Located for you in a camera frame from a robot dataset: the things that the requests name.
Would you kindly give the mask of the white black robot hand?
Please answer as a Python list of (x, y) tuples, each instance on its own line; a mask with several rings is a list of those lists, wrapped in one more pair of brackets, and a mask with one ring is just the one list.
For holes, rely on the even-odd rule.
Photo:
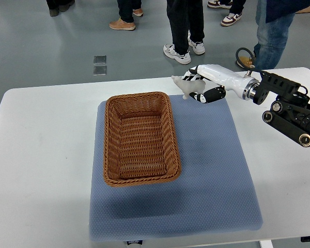
[(254, 97), (259, 85), (259, 82), (251, 76), (240, 76), (227, 68), (214, 64), (193, 67), (181, 78), (188, 81), (201, 79), (206, 83), (203, 93), (192, 92), (189, 94), (201, 103), (223, 99), (227, 90), (232, 90), (239, 98), (248, 100)]

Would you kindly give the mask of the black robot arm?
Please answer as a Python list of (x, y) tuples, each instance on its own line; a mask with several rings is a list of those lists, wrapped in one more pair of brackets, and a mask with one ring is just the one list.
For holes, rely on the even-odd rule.
[(277, 94), (268, 111), (262, 114), (265, 123), (303, 147), (310, 147), (310, 97), (299, 92), (303, 85), (274, 73), (257, 70), (254, 66), (255, 56), (247, 48), (236, 51), (237, 64), (246, 69), (260, 73), (261, 81), (249, 86), (246, 98), (257, 105), (262, 104), (269, 92)]

